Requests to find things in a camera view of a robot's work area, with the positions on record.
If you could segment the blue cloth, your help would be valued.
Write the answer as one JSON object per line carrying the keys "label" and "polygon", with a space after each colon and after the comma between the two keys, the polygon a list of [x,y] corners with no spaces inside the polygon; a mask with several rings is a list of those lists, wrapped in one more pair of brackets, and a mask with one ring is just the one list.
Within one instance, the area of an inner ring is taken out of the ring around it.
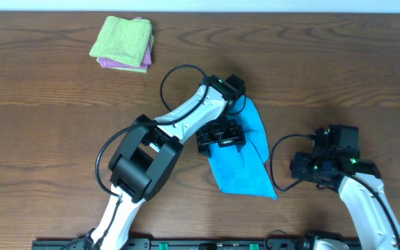
{"label": "blue cloth", "polygon": [[244,145],[208,146],[209,163],[219,189],[227,194],[277,199],[265,163],[269,160],[269,143],[260,114],[249,97],[241,97],[234,108],[234,119],[242,126]]}

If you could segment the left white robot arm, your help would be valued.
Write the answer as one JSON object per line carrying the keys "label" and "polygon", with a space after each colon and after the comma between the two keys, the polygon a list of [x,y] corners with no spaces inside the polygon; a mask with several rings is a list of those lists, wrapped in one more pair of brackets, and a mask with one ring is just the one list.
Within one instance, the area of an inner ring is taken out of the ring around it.
{"label": "left white robot arm", "polygon": [[197,138],[200,154],[210,157],[209,145],[241,146],[242,126],[229,119],[230,111],[246,91],[235,74],[202,80],[196,94],[168,114],[149,119],[139,116],[118,132],[123,139],[112,155],[108,206],[100,224],[84,239],[84,249],[121,249],[140,206],[166,184],[184,142]]}

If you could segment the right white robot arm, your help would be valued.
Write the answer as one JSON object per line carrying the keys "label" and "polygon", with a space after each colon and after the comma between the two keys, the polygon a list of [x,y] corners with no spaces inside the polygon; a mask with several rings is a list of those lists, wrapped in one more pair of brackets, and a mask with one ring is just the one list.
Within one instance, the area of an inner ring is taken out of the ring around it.
{"label": "right white robot arm", "polygon": [[330,188],[351,215],[363,249],[400,249],[400,225],[385,195],[376,164],[360,155],[359,130],[330,125],[309,135],[311,153],[295,154],[292,178]]}

